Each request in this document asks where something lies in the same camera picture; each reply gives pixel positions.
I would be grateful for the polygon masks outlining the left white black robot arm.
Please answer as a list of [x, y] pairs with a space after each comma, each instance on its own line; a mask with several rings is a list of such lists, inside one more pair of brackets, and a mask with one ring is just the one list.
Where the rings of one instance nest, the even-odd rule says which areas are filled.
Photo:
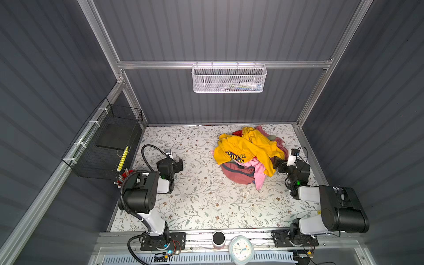
[[174, 190], [175, 174], [183, 171], [183, 160], [165, 158], [157, 162], [157, 171], [133, 171], [120, 186], [120, 210], [141, 221], [146, 231], [142, 238], [152, 247], [165, 249], [171, 235], [167, 222], [155, 209], [158, 194], [170, 194]]

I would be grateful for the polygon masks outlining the yellow printed t-shirt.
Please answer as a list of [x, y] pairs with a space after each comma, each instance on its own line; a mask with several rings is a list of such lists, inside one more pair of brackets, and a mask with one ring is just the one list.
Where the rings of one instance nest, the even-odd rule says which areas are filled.
[[244, 127], [241, 136], [220, 135], [217, 145], [214, 159], [219, 165], [232, 160], [246, 163], [256, 158], [265, 167], [264, 174], [269, 177], [276, 172], [271, 158], [286, 158], [284, 151], [275, 141], [268, 140], [259, 130], [252, 127]]

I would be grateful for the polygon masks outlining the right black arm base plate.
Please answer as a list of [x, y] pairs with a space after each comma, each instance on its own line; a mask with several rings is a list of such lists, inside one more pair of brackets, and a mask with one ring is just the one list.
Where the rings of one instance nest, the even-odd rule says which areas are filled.
[[289, 229], [272, 230], [271, 237], [276, 247], [317, 247], [317, 238], [292, 232]]

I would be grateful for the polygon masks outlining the maroon printed t-shirt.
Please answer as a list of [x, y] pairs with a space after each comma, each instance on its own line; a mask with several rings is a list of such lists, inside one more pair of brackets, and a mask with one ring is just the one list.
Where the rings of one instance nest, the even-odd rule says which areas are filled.
[[223, 174], [238, 184], [255, 184], [255, 168], [245, 167], [236, 162], [228, 162], [220, 165]]

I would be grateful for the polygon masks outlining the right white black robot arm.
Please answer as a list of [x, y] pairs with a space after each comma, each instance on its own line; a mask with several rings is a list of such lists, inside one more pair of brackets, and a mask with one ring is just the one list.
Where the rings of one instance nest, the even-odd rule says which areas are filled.
[[316, 216], [294, 219], [282, 241], [296, 247], [315, 247], [318, 235], [368, 232], [369, 219], [353, 188], [308, 185], [310, 165], [292, 155], [288, 160], [274, 158], [273, 168], [286, 174], [285, 185], [294, 199], [317, 203], [320, 207]]

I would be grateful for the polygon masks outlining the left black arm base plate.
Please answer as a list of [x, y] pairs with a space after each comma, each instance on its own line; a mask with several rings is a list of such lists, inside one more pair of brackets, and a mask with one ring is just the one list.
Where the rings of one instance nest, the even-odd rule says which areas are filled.
[[184, 250], [186, 233], [170, 233], [161, 236], [145, 236], [139, 239], [141, 251]]

